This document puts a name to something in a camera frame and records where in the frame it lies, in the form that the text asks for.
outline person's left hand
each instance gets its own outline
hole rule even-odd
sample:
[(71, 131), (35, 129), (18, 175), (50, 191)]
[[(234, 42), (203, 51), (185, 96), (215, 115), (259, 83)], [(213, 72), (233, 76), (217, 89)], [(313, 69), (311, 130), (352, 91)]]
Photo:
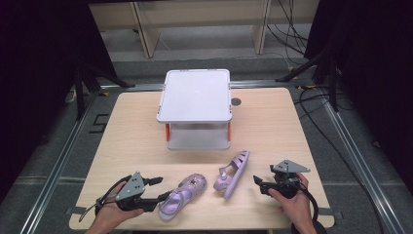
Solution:
[[(112, 193), (118, 193), (125, 183), (120, 183), (116, 186)], [(129, 212), (124, 212), (118, 208), (115, 203), (115, 198), (111, 197), (105, 200), (105, 205), (97, 213), (94, 223), (92, 223), (89, 230), (86, 232), (88, 234), (100, 234), (108, 233), (115, 229), (119, 224), (127, 219), (142, 215), (144, 213), (143, 209), (137, 209)]]

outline purple sandal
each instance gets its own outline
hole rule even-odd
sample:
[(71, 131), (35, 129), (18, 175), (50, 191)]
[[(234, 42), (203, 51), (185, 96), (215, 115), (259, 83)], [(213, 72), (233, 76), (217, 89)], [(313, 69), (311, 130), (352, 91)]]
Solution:
[[(238, 155), (236, 155), (233, 160), (231, 161), (228, 166), (219, 169), (219, 178), (216, 180), (213, 188), (216, 191), (222, 191), (224, 189), (224, 199), (228, 200), (234, 192), (234, 188), (237, 185), (238, 180), (241, 177), (241, 174), (244, 171), (246, 162), (248, 162), (249, 152), (248, 151), (241, 151)], [(228, 175), (225, 171), (226, 168), (232, 166), (233, 169), (236, 171), (234, 177)]]
[(173, 219), (186, 204), (200, 196), (206, 188), (207, 180), (203, 175), (189, 175), (179, 183), (177, 188), (171, 191), (166, 201), (159, 206), (159, 216), (163, 221)]

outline wooden tabletop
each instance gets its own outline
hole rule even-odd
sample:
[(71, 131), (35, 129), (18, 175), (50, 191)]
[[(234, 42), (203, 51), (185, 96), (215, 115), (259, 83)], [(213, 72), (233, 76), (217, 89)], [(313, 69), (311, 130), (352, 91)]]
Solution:
[[(304, 136), (290, 93), (285, 88), (234, 89), (231, 147), (228, 150), (171, 151), (167, 149), (165, 125), (156, 114), (161, 92), (119, 95), (100, 146), (79, 196), (77, 207), (89, 207), (121, 177), (139, 171), (146, 178), (162, 176), (164, 181), (146, 186), (142, 198), (155, 198), (173, 188), (188, 175), (198, 173), (207, 179), (206, 191), (186, 205), (169, 222), (159, 218), (158, 207), (122, 223), (125, 230), (253, 230), (288, 228), (290, 221), (277, 212), (275, 199), (261, 195), (252, 176), (272, 181), (270, 165), (288, 159), (311, 171), (309, 191), (320, 208), (329, 209), (319, 174)], [(218, 169), (242, 150), (250, 152), (244, 173), (232, 197), (226, 201), (213, 189)], [(94, 220), (88, 213), (82, 222), (73, 214), (70, 227), (85, 230)], [(320, 215), (324, 227), (334, 223), (332, 215)]]

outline shoe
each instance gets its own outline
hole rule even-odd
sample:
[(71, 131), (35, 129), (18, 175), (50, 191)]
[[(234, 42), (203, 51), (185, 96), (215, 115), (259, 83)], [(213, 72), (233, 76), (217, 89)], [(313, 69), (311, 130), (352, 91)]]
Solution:
[(164, 203), (159, 206), (159, 216), (163, 221), (173, 219), (176, 214), (207, 189), (207, 180), (203, 175), (192, 174), (184, 178), (173, 189)]
[[(237, 182), (244, 171), (246, 163), (248, 162), (248, 158), (249, 152), (242, 151), (233, 158), (233, 160), (230, 164), (228, 164), (228, 166), (219, 169), (219, 178), (216, 180), (215, 184), (213, 185), (213, 188), (216, 191), (222, 191), (226, 189), (224, 193), (225, 200), (228, 200), (233, 194), (235, 186), (237, 185)], [(231, 177), (225, 171), (225, 169), (227, 169), (230, 166), (232, 166), (235, 170), (234, 177)]]

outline hand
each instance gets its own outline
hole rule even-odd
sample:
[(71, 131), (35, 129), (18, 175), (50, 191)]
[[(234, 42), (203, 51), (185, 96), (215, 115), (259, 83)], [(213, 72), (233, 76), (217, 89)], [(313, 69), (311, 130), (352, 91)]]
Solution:
[[(302, 174), (297, 173), (297, 175), (301, 183), (308, 188), (309, 181)], [(279, 207), (279, 211), (285, 212), (288, 215), (301, 234), (317, 233), (311, 217), (310, 200), (302, 191), (299, 190), (291, 199), (285, 198), (279, 191), (273, 188), (270, 188), (268, 192), (280, 202), (282, 206)]]
[[(122, 186), (125, 183), (121, 183), (116, 186), (112, 193), (118, 193), (121, 190)], [(100, 234), (108, 233), (115, 229), (119, 224), (124, 222), (127, 219), (142, 215), (144, 213), (143, 209), (137, 209), (130, 212), (124, 212), (118, 208), (118, 205), (115, 203), (115, 198), (108, 198), (105, 200), (105, 205), (97, 213), (94, 222), (92, 223), (87, 234)]]

